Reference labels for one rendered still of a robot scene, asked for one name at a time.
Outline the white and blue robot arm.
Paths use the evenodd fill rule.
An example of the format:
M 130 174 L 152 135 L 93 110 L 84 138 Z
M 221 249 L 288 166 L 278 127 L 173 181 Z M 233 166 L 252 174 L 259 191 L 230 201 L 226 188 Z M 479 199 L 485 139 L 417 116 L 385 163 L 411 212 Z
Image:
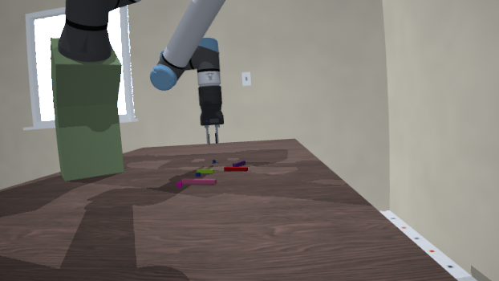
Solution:
M 66 0 L 59 53 L 82 62 L 99 62 L 112 54 L 109 12 L 141 0 Z M 225 0 L 192 0 L 160 60 L 150 74 L 152 85 L 167 91 L 184 71 L 220 71 L 218 42 L 203 38 Z M 62 37 L 63 36 L 63 37 Z

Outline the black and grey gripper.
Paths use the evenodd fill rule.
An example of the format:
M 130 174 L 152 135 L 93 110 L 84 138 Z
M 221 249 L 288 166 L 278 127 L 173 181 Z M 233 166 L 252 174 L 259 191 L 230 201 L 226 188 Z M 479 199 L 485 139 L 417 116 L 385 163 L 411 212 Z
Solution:
M 224 117 L 221 112 L 221 74 L 219 71 L 203 71 L 197 73 L 199 92 L 199 104 L 201 106 L 201 126 L 206 128 L 207 145 L 209 142 L 209 125 L 215 125 L 216 144 L 219 144 L 218 129 L 220 124 L 224 124 Z

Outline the pink rod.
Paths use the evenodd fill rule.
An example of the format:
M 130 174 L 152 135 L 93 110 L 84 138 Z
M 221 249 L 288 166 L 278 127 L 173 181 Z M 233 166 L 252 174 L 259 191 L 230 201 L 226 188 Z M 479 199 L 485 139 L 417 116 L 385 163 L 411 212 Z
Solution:
M 217 179 L 182 179 L 182 184 L 217 184 Z

